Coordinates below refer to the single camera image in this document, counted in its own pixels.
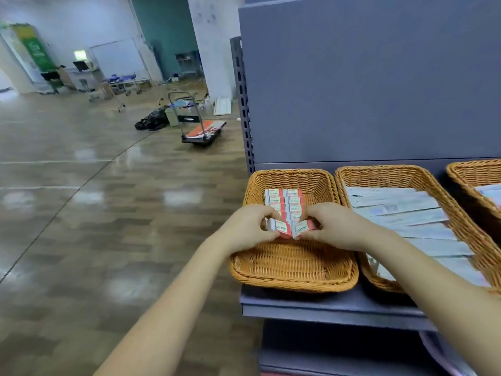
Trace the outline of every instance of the whiteboard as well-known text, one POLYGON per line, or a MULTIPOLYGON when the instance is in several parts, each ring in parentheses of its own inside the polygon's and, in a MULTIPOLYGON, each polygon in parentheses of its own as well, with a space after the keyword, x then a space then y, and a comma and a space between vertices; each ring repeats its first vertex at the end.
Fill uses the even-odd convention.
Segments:
POLYGON ((149 78, 146 66, 132 38, 104 43, 91 48, 105 78, 116 74, 136 74, 136 79, 149 78))

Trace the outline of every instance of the green banner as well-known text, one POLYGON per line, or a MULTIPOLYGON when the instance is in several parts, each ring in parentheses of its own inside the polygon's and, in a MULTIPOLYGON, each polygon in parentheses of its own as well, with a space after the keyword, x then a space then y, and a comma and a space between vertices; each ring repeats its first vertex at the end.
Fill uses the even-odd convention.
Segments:
POLYGON ((56 69, 56 66, 52 62, 52 59, 48 56, 45 51, 45 47, 38 39, 37 33, 32 26, 28 24, 14 24, 10 27, 16 33, 22 44, 26 47, 29 55, 33 58, 33 61, 42 73, 54 71, 56 69))

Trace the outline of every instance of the hand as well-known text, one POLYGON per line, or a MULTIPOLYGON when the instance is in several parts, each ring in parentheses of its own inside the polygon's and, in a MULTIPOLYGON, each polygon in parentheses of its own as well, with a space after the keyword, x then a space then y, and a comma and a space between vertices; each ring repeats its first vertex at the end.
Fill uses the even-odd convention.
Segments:
POLYGON ((348 251, 365 252, 380 235, 390 232, 336 203, 308 206, 302 220, 308 216, 316 218, 322 225, 322 229, 303 232, 301 239, 318 240, 348 251))
POLYGON ((211 239, 219 243, 225 256, 252 248, 259 243, 270 242, 276 239, 279 233, 261 229, 261 222, 267 216, 282 220, 280 214, 270 206, 248 204, 235 211, 211 239))

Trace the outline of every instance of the teal wall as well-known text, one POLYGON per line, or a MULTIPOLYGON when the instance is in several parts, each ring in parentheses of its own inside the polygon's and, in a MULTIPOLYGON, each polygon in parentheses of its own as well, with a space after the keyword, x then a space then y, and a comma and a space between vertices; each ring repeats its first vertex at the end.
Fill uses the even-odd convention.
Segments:
POLYGON ((132 0, 144 38, 160 56, 162 74, 180 71, 175 54, 198 50, 188 0, 132 0))

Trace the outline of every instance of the forearm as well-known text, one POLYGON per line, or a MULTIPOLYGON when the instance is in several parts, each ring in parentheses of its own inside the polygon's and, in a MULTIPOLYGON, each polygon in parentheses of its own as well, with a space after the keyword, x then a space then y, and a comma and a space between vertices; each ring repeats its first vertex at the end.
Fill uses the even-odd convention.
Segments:
POLYGON ((479 375, 501 374, 501 301, 393 232, 367 247, 479 375))
POLYGON ((123 338, 96 376, 169 376, 225 259, 207 239, 160 299, 123 338))

